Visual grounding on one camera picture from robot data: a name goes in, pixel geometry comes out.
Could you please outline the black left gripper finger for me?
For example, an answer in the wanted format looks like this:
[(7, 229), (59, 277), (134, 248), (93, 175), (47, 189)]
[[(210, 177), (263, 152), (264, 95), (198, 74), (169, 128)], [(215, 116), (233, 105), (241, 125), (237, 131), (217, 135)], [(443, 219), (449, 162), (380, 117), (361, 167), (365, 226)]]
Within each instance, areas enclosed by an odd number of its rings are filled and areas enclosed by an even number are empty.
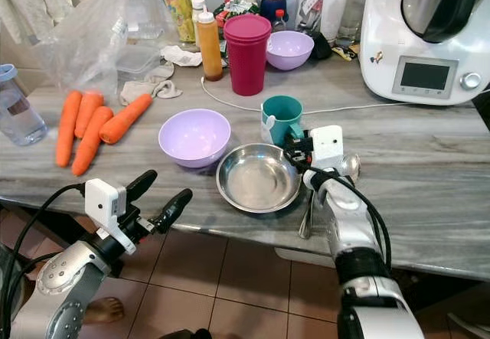
[(192, 197), (192, 189), (185, 188), (172, 197), (172, 199), (169, 199), (168, 203), (165, 204), (164, 209), (162, 209), (160, 216), (158, 216), (157, 219), (152, 220), (154, 226), (152, 231), (160, 234), (169, 231), (169, 228), (171, 228), (172, 224), (174, 224), (181, 216), (187, 204), (192, 200)]
[(155, 170), (144, 171), (136, 179), (133, 179), (129, 185), (126, 186), (126, 199), (127, 201), (138, 200), (149, 188), (153, 185), (158, 177), (158, 172)]

